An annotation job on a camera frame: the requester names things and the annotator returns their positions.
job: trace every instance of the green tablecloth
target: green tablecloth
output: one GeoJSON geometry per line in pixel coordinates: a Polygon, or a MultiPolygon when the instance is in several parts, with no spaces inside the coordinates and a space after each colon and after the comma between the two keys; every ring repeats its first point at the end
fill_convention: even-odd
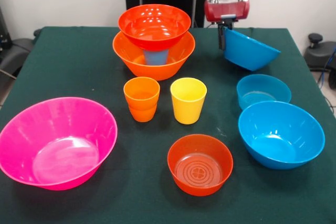
{"type": "Polygon", "coordinates": [[[326,146],[319,157],[280,171],[264,168],[247,153],[237,127],[236,84],[250,72],[223,58],[217,29],[191,30],[195,52],[174,77],[160,82],[155,117],[141,124],[132,119],[122,92],[133,74],[111,48],[118,29],[48,27],[0,110],[0,128],[36,102],[79,96],[111,110],[118,139],[97,173],[72,190],[25,186],[1,173],[1,223],[336,223],[336,121],[330,109],[286,29],[239,31],[282,51],[258,72],[287,83],[292,103],[321,123],[326,146]],[[208,88],[201,117],[193,125],[181,125],[173,116],[169,87],[180,77],[201,79],[208,88]],[[192,133],[220,139],[234,157],[231,177],[212,196],[180,191],[166,164],[172,143],[192,133]]]}

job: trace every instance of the orange bowl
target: orange bowl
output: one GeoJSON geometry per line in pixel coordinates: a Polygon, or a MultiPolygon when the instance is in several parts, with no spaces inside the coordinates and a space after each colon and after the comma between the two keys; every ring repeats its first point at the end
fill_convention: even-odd
{"type": "Polygon", "coordinates": [[[225,144],[201,134],[177,140],[169,149],[167,162],[177,186],[194,196],[217,192],[233,169],[232,155],[225,144]]]}
{"type": "Polygon", "coordinates": [[[190,28],[187,13],[170,5],[139,5],[119,18],[120,30],[136,46],[148,51],[171,48],[190,28]]]}
{"type": "Polygon", "coordinates": [[[120,31],[113,40],[113,50],[136,76],[146,76],[156,81],[170,78],[181,68],[195,49],[195,39],[187,32],[181,40],[169,49],[167,64],[151,66],[145,64],[143,50],[120,31]]]}

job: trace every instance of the blue cup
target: blue cup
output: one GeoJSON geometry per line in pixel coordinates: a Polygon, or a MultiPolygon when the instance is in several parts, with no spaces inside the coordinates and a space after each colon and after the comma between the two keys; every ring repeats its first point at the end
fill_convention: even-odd
{"type": "Polygon", "coordinates": [[[250,71],[256,71],[274,60],[280,51],[255,39],[225,28],[224,57],[250,71]]]}
{"type": "Polygon", "coordinates": [[[245,109],[238,128],[251,156],[271,169],[292,169],[316,158],[325,137],[305,110],[284,102],[259,102],[245,109]]]}
{"type": "Polygon", "coordinates": [[[263,101],[290,102],[289,87],[279,79],[265,74],[251,74],[237,85],[238,103],[242,110],[263,101]]]}
{"type": "Polygon", "coordinates": [[[169,49],[163,51],[143,51],[146,65],[158,66],[167,63],[169,49]]]}

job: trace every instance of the orange cup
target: orange cup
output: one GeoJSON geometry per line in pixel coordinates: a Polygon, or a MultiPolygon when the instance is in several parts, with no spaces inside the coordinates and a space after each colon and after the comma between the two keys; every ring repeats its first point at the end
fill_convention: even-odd
{"type": "Polygon", "coordinates": [[[149,77],[136,77],[124,85],[124,94],[133,118],[141,123],[152,120],[159,100],[160,85],[149,77]]]}

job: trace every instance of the bowl rim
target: bowl rim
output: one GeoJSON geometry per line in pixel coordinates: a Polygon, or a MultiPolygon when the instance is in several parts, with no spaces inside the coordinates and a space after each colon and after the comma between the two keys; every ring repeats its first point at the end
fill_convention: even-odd
{"type": "Polygon", "coordinates": [[[150,78],[150,77],[146,77],[146,76],[138,76],[138,77],[134,77],[134,78],[128,80],[128,81],[124,84],[124,87],[123,87],[123,91],[124,91],[125,96],[127,96],[129,99],[131,99],[131,100],[133,100],[133,101],[150,101],[150,100],[152,100],[154,97],[156,97],[156,96],[158,96],[158,95],[160,94],[160,89],[161,89],[160,84],[159,84],[155,79],[150,78]],[[151,97],[146,98],[146,99],[135,99],[135,98],[131,97],[131,96],[130,96],[129,94],[127,94],[127,92],[125,91],[126,85],[129,84],[129,83],[132,82],[132,81],[139,80],[139,79],[148,79],[148,80],[150,80],[150,81],[154,81],[155,85],[158,87],[158,89],[157,89],[158,91],[157,91],[154,95],[152,95],[151,97]]]}
{"type": "Polygon", "coordinates": [[[231,29],[228,29],[228,28],[225,28],[225,31],[229,31],[229,33],[232,33],[232,34],[234,34],[234,35],[237,35],[237,36],[239,36],[240,38],[248,39],[248,40],[250,40],[250,41],[252,41],[252,42],[254,42],[254,43],[257,43],[257,44],[260,45],[260,46],[263,46],[263,47],[266,47],[266,48],[268,48],[268,49],[270,49],[270,50],[272,50],[272,51],[275,51],[275,52],[277,52],[278,54],[281,53],[280,50],[278,50],[278,49],[276,49],[276,48],[274,48],[274,47],[271,47],[271,46],[269,46],[269,45],[267,45],[267,44],[265,44],[265,43],[263,43],[263,42],[261,42],[261,41],[259,41],[259,40],[253,39],[253,38],[251,38],[251,37],[249,37],[249,36],[247,36],[247,35],[245,35],[245,34],[241,34],[241,33],[238,32],[238,31],[231,30],[231,29]]]}
{"type": "Polygon", "coordinates": [[[163,68],[163,67],[165,67],[165,66],[173,66],[173,65],[176,65],[176,64],[178,64],[178,63],[183,62],[184,60],[186,60],[186,59],[187,59],[187,58],[194,52],[194,50],[195,50],[195,46],[196,46],[196,42],[195,42],[195,38],[194,38],[194,36],[193,36],[189,31],[187,31],[187,32],[183,35],[183,37],[184,37],[184,36],[190,36],[190,37],[192,38],[193,46],[192,46],[192,50],[191,50],[190,54],[187,54],[187,55],[186,55],[185,57],[183,57],[182,59],[180,59],[180,60],[178,60],[178,61],[175,61],[175,62],[172,62],[172,63],[169,63],[169,64],[156,65],[156,66],[155,66],[155,65],[144,65],[144,64],[139,64],[139,63],[130,61],[130,60],[126,59],[126,58],[123,58],[123,57],[121,57],[121,56],[117,53],[117,51],[115,50],[115,43],[117,43],[116,40],[117,40],[117,38],[120,37],[120,35],[125,36],[125,38],[127,39],[127,36],[126,36],[122,31],[118,32],[118,33],[115,35],[115,37],[114,37],[114,39],[113,39],[113,42],[112,42],[112,48],[113,48],[115,54],[118,55],[118,57],[119,57],[121,60],[126,61],[126,62],[128,62],[128,63],[130,63],[130,64],[132,64],[132,65],[137,65],[137,66],[141,66],[141,67],[148,67],[148,68],[163,68]]]}
{"type": "Polygon", "coordinates": [[[280,163],[283,163],[283,164],[302,164],[302,163],[306,163],[306,162],[309,162],[311,160],[313,160],[314,158],[316,158],[318,155],[321,154],[321,152],[323,151],[324,149],[324,146],[325,146],[325,139],[326,139],[326,136],[324,134],[324,131],[323,131],[323,128],[321,126],[321,124],[310,114],[308,113],[307,111],[305,111],[304,109],[296,106],[296,105],[293,105],[293,104],[290,104],[290,103],[287,103],[287,102],[280,102],[280,101],[263,101],[263,102],[258,102],[258,103],[254,103],[250,106],[248,106],[245,110],[242,111],[242,113],[240,114],[239,116],[239,119],[238,119],[238,128],[239,128],[239,133],[240,133],[240,136],[241,138],[243,139],[244,141],[244,144],[246,144],[248,147],[250,147],[253,151],[255,151],[256,153],[258,153],[260,156],[262,157],[265,157],[267,159],[270,159],[272,161],[276,161],[276,162],[280,162],[280,163]],[[268,156],[265,156],[264,154],[256,151],[246,140],[245,138],[243,137],[244,135],[242,134],[242,130],[240,128],[240,125],[241,125],[241,120],[242,120],[242,116],[244,116],[245,113],[247,113],[246,111],[248,111],[250,108],[252,108],[253,106],[259,106],[260,104],[263,104],[263,103],[276,103],[276,104],[282,104],[284,106],[290,106],[296,110],[299,110],[299,111],[302,111],[305,115],[307,115],[308,117],[310,117],[315,123],[316,125],[318,126],[318,129],[320,130],[320,132],[322,133],[322,144],[321,144],[321,147],[320,149],[317,151],[316,155],[314,156],[311,156],[310,158],[306,158],[306,159],[303,159],[303,160],[300,160],[300,161],[293,161],[293,162],[286,162],[286,161],[281,161],[281,160],[278,160],[278,159],[275,159],[275,158],[271,158],[271,157],[268,157],[268,156]]]}
{"type": "Polygon", "coordinates": [[[210,188],[216,188],[217,186],[219,185],[222,185],[225,181],[227,181],[227,179],[231,176],[231,173],[233,171],[233,167],[234,167],[234,161],[233,161],[233,157],[232,157],[232,153],[230,151],[230,149],[222,142],[220,141],[219,139],[213,137],[213,136],[210,136],[210,135],[206,135],[206,134],[190,134],[190,135],[185,135],[185,136],[182,136],[180,137],[178,140],[176,140],[172,146],[169,148],[169,151],[168,151],[168,154],[167,154],[167,164],[168,164],[168,168],[169,168],[169,171],[170,173],[172,174],[172,176],[174,177],[174,179],[176,179],[177,181],[179,181],[180,183],[182,183],[183,185],[186,185],[188,186],[189,188],[193,188],[193,189],[210,189],[210,188]],[[180,141],[181,139],[185,138],[185,137],[189,137],[189,136],[195,136],[195,135],[198,135],[198,136],[205,136],[205,137],[210,137],[212,138],[213,140],[217,141],[220,145],[222,145],[225,149],[227,149],[228,151],[228,154],[229,154],[229,157],[230,157],[230,161],[231,161],[231,166],[230,166],[230,171],[229,173],[226,175],[226,176],[223,176],[223,179],[217,183],[216,185],[213,185],[213,186],[204,186],[204,187],[197,187],[197,186],[192,186],[190,184],[187,184],[187,183],[184,183],[183,181],[181,181],[176,175],[175,173],[172,171],[172,168],[171,166],[169,165],[169,156],[171,155],[171,150],[173,148],[173,146],[175,144],[177,144],[178,141],[180,141]]]}
{"type": "Polygon", "coordinates": [[[114,136],[114,139],[113,139],[113,142],[112,142],[112,145],[110,147],[110,149],[108,150],[108,152],[106,153],[106,155],[101,159],[100,162],[98,162],[97,164],[95,164],[95,166],[91,169],[89,169],[88,171],[82,173],[81,175],[78,175],[74,178],[71,178],[71,179],[68,179],[68,180],[64,180],[64,181],[61,181],[61,182],[57,182],[57,183],[31,183],[31,182],[25,182],[21,179],[17,179],[15,178],[14,176],[12,176],[11,174],[9,174],[3,167],[2,167],[2,164],[0,162],[0,169],[3,171],[4,174],[6,174],[9,178],[11,178],[12,180],[15,180],[19,183],[22,183],[22,184],[25,184],[25,185],[30,185],[30,186],[36,186],[36,187],[51,187],[51,186],[57,186],[57,185],[62,185],[62,184],[65,184],[65,183],[68,183],[68,182],[71,182],[71,181],[74,181],[80,177],[83,177],[87,174],[89,174],[90,172],[93,172],[94,170],[96,170],[97,168],[99,168],[99,166],[106,160],[106,158],[110,155],[110,153],[112,152],[114,146],[115,146],[115,143],[117,142],[117,136],[118,136],[118,126],[117,126],[117,122],[116,122],[116,119],[114,118],[114,116],[112,115],[112,113],[105,107],[103,106],[102,104],[96,102],[96,101],[93,101],[93,100],[90,100],[90,99],[87,99],[87,98],[83,98],[83,97],[57,97],[57,98],[52,98],[52,99],[48,99],[48,100],[45,100],[45,101],[41,101],[41,102],[38,102],[38,103],[35,103],[27,108],[25,108],[24,110],[22,110],[21,112],[19,112],[16,116],[14,116],[6,125],[5,127],[2,129],[1,133],[0,133],[0,139],[2,137],[2,135],[4,134],[6,128],[12,124],[15,119],[17,117],[19,117],[20,115],[22,115],[23,113],[26,113],[27,111],[33,109],[34,107],[36,106],[40,106],[44,103],[49,103],[51,101],[56,101],[56,100],[63,100],[63,99],[66,99],[66,100],[83,100],[83,101],[87,101],[87,102],[90,102],[90,103],[93,103],[95,105],[98,105],[99,107],[101,107],[102,109],[105,110],[106,113],[108,113],[111,117],[112,117],[112,123],[115,127],[115,136],[114,136]]]}
{"type": "Polygon", "coordinates": [[[280,79],[274,77],[274,76],[270,76],[268,74],[261,74],[261,73],[256,73],[256,74],[249,74],[243,78],[241,78],[239,81],[238,81],[238,84],[237,84],[237,87],[236,87],[236,90],[237,90],[237,95],[240,97],[240,98],[243,98],[245,94],[242,95],[242,93],[239,91],[239,88],[243,85],[243,82],[248,80],[248,79],[251,79],[251,78],[254,78],[254,77],[262,77],[264,79],[273,79],[275,81],[277,81],[278,83],[281,83],[281,85],[283,85],[286,89],[286,92],[288,94],[288,101],[286,101],[287,103],[290,102],[290,100],[292,99],[292,92],[290,90],[290,88],[288,87],[288,85],[286,83],[284,83],[283,81],[281,81],[280,79]]]}
{"type": "Polygon", "coordinates": [[[175,6],[171,6],[171,5],[163,5],[163,4],[145,4],[145,5],[137,5],[137,6],[135,6],[135,7],[129,8],[129,9],[127,9],[126,11],[124,11],[124,12],[120,15],[120,17],[119,17],[119,19],[118,19],[118,27],[119,27],[119,29],[120,29],[120,30],[121,30],[127,37],[130,37],[130,38],[133,38],[133,39],[136,39],[136,40],[141,40],[141,41],[151,41],[151,42],[160,42],[160,41],[172,40],[172,39],[175,39],[175,38],[179,38],[181,35],[185,34],[185,33],[189,30],[190,25],[191,25],[191,19],[190,19],[189,15],[188,15],[185,11],[183,11],[183,10],[181,10],[181,9],[175,7],[175,6]],[[129,12],[129,11],[131,11],[131,10],[139,9],[139,8],[143,8],[143,7],[146,7],[146,6],[148,6],[148,7],[152,7],[152,8],[154,8],[154,6],[164,6],[164,7],[172,8],[172,9],[175,9],[175,10],[181,12],[183,15],[185,15],[186,17],[188,17],[188,23],[187,23],[186,28],[183,30],[182,33],[180,33],[180,34],[178,34],[178,35],[176,35],[176,36],[174,36],[174,37],[171,37],[171,38],[169,38],[169,39],[156,39],[156,40],[153,40],[153,39],[140,39],[140,38],[134,37],[134,36],[132,36],[132,35],[126,33],[125,30],[122,29],[121,26],[120,26],[120,20],[121,20],[121,18],[122,18],[124,15],[126,15],[127,12],[129,12]]]}

